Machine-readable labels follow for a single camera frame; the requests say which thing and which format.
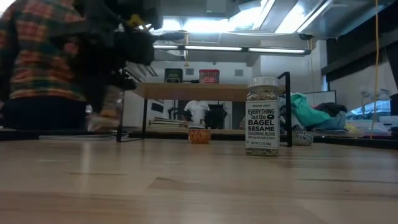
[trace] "everything but the bagel sesame seasoning blend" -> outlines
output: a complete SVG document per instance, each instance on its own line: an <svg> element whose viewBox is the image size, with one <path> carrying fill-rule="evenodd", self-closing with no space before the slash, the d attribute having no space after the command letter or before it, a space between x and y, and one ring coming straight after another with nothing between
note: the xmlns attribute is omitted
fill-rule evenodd
<svg viewBox="0 0 398 224"><path fill-rule="evenodd" d="M246 99L246 154L278 156L278 79L253 78Z"/></svg>

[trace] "book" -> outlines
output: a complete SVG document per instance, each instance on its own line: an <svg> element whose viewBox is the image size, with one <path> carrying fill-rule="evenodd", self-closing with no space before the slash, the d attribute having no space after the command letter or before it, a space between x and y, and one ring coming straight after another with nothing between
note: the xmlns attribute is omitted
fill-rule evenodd
<svg viewBox="0 0 398 224"><path fill-rule="evenodd" d="M150 124L151 128L181 128L179 125L169 125L169 124Z"/></svg>
<svg viewBox="0 0 398 224"><path fill-rule="evenodd" d="M168 121L149 121L149 124L169 124L169 125L177 125L177 126L184 125L184 123L176 123L176 122L168 122Z"/></svg>
<svg viewBox="0 0 398 224"><path fill-rule="evenodd" d="M185 121L179 121L179 120L173 120L173 119L166 119L166 118L158 118L155 117L154 121L163 121L163 122L169 122L169 123L180 123L180 124L184 124Z"/></svg>

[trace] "plaid shirt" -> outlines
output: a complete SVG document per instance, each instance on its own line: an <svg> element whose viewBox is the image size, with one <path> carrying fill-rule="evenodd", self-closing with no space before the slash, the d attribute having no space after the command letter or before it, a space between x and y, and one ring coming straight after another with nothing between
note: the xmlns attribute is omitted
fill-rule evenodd
<svg viewBox="0 0 398 224"><path fill-rule="evenodd" d="M82 20L73 0L16 0L0 18L0 80L11 76L11 99L60 96L85 101L66 58L47 31Z"/></svg>

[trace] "mannequin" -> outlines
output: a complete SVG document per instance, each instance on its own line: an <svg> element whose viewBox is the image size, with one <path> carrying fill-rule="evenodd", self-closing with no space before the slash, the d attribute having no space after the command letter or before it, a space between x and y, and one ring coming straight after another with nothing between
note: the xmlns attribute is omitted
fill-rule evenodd
<svg viewBox="0 0 398 224"><path fill-rule="evenodd" d="M205 115L210 108L206 101L192 100L184 110L191 112L193 124L205 124Z"/></svg>

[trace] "black pants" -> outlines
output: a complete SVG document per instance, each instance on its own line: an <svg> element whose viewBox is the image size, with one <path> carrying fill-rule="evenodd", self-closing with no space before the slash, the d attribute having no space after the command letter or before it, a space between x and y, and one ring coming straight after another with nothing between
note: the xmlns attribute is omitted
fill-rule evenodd
<svg viewBox="0 0 398 224"><path fill-rule="evenodd" d="M83 129L86 103L56 96L9 100L4 109L7 128L31 131Z"/></svg>

